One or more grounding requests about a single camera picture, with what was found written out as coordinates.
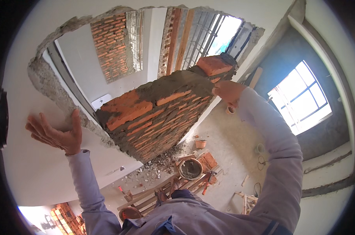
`wire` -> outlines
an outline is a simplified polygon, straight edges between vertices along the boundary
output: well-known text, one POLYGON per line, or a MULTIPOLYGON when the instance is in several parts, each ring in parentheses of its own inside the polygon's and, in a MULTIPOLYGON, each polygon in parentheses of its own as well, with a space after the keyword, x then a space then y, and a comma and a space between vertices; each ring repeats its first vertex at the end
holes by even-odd
POLYGON ((264 169, 264 166, 266 165, 266 162, 268 161, 265 161, 265 158, 263 156, 258 156, 257 168, 262 171, 264 169))
POLYGON ((259 182, 255 183, 255 185, 253 186, 253 193, 255 194, 255 197, 257 197, 257 198, 261 194, 261 184, 259 182), (260 192, 259 193, 257 193, 256 185, 260 186, 260 190, 259 190, 260 192))

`bucket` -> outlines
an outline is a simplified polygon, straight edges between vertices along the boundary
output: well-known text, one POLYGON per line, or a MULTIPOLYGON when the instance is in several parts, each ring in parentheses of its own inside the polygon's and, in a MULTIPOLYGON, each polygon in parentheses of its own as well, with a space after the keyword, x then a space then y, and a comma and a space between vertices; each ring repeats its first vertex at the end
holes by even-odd
POLYGON ((179 164, 180 176, 189 181, 195 181, 199 179, 202 175, 202 172, 202 164, 194 158, 181 161, 179 164))
POLYGON ((255 148, 255 153, 263 153, 265 151, 263 144, 258 144, 255 148))
POLYGON ((139 219, 142 217, 141 212, 135 207, 125 207, 120 210, 119 212, 119 217, 122 222, 124 222, 125 219, 139 219))
POLYGON ((230 106, 227 106, 226 113, 227 114, 234 114, 235 113, 235 109, 230 107, 230 106))
POLYGON ((203 149, 206 146, 206 140, 205 139, 196 139, 196 148, 198 149, 203 149))

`brick pile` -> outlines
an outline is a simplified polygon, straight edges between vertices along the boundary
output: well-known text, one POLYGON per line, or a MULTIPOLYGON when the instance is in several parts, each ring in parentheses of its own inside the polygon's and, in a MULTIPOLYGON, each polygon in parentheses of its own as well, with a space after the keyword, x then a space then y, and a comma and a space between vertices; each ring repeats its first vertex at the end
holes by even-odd
POLYGON ((125 13, 108 16, 91 23, 92 38, 99 64, 107 84, 133 73, 127 66, 125 13))
POLYGON ((170 52, 170 43, 171 43, 171 35, 172 35, 172 26, 174 22, 175 8, 169 7, 167 9, 166 18, 164 20, 164 29, 162 36, 162 45, 161 45, 161 53, 159 56, 159 66, 158 66, 158 77, 166 75, 167 70, 167 60, 170 52))
POLYGON ((86 235, 83 219, 75 216, 70 206, 64 202, 57 204, 50 212, 53 220, 64 235, 86 235))
POLYGON ((200 60, 202 68, 163 76, 97 110, 100 124, 121 151, 145 163, 179 143, 210 104, 213 83, 233 75, 234 66, 218 64, 218 56, 200 60), (213 59, 216 68, 210 70, 204 65, 213 59))

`long sleeve shirt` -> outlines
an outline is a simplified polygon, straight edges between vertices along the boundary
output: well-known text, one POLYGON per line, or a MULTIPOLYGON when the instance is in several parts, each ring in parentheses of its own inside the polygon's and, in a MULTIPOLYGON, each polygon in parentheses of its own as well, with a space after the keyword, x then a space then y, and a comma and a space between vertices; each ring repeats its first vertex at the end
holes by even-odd
POLYGON ((126 220, 121 228, 107 210, 90 162, 90 152, 67 156, 89 235, 161 234, 292 234, 300 215, 302 152, 282 116, 253 89, 239 100, 241 118, 258 128, 270 153, 264 186, 249 215, 224 213, 205 202, 176 198, 164 202, 141 219, 126 220))

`window bars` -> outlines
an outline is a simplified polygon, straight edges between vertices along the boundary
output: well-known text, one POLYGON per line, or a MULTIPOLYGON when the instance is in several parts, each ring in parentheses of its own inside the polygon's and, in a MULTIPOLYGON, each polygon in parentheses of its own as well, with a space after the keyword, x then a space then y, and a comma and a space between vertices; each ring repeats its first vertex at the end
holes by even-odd
POLYGON ((199 19, 189 42, 182 70, 196 65, 200 57, 204 57, 208 54, 226 16, 212 12, 196 11, 194 17, 198 17, 199 19))
POLYGON ((145 10, 126 12, 126 28, 129 42, 132 45, 133 68, 135 72, 142 70, 143 22, 145 10))

